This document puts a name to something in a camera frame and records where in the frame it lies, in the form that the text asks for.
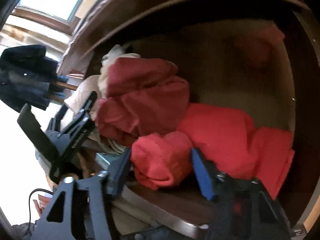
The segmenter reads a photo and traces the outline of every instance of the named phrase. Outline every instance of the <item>folded red cloth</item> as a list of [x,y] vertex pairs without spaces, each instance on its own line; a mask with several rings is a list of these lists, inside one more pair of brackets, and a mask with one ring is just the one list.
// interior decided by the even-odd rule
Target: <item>folded red cloth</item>
[[177,130],[220,171],[238,179],[258,177],[276,198],[294,155],[291,132],[256,129],[241,110],[205,104],[190,104]]
[[179,131],[140,137],[131,154],[137,181],[154,190],[179,185],[192,171],[191,148],[188,136]]
[[162,59],[117,59],[95,120],[100,135],[127,146],[138,136],[174,131],[189,101],[189,84],[177,71]]

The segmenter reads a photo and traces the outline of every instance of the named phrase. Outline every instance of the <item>white cloth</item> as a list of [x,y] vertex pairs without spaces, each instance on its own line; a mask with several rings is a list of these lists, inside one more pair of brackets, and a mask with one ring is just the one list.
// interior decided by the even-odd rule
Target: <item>white cloth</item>
[[141,56],[136,53],[123,54],[123,49],[120,45],[115,45],[105,56],[102,58],[102,68],[100,69],[100,77],[98,80],[98,87],[102,98],[106,98],[107,83],[108,83],[108,69],[120,57],[140,58]]
[[92,120],[95,120],[97,117],[97,112],[99,110],[99,99],[101,99],[101,93],[98,87],[98,79],[100,75],[94,75],[88,77],[86,80],[84,80],[80,86],[77,88],[77,90],[71,95],[71,97],[64,100],[64,103],[67,105],[69,109],[71,109],[72,112],[75,114],[78,114],[82,104],[87,99],[89,94],[92,91],[97,92],[97,100],[94,103],[91,111],[90,116]]

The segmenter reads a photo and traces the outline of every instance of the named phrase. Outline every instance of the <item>black cable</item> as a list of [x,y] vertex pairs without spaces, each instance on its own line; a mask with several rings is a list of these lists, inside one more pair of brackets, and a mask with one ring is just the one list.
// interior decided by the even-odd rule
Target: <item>black cable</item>
[[31,226],[31,208],[30,208],[30,200],[31,200],[31,196],[33,193],[35,192],[38,192],[38,191],[42,191],[44,193],[48,193],[50,195],[53,195],[53,192],[51,192],[50,190],[46,190],[46,189],[43,189],[43,188],[36,188],[35,190],[33,190],[30,195],[29,195],[29,225],[28,225],[28,228],[26,230],[26,232],[24,233],[23,236],[26,236],[26,234],[28,233],[28,231],[30,230],[30,226]]

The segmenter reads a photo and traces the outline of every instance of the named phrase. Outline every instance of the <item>bright red fabric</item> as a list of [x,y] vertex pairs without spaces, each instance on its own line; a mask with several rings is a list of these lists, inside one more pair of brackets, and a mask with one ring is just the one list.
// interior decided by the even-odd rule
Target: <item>bright red fabric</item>
[[137,181],[153,190],[179,185],[192,171],[191,148],[188,136],[179,131],[140,137],[131,154]]
[[128,146],[138,136],[174,131],[189,101],[189,84],[177,71],[162,59],[117,59],[95,120],[100,135]]
[[243,111],[190,104],[177,130],[186,133],[220,171],[238,179],[258,177],[275,199],[289,171],[292,133],[256,129]]

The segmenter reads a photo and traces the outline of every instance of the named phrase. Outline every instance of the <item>white floor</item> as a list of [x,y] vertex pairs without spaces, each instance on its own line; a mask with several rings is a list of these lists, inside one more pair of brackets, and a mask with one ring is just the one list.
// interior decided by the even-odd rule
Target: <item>white floor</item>
[[[33,108],[45,129],[60,106],[46,111]],[[32,190],[49,190],[44,171],[35,158],[35,148],[17,124],[18,113],[0,101],[0,207],[12,225],[29,221],[28,197]],[[31,221],[39,219],[31,201]]]

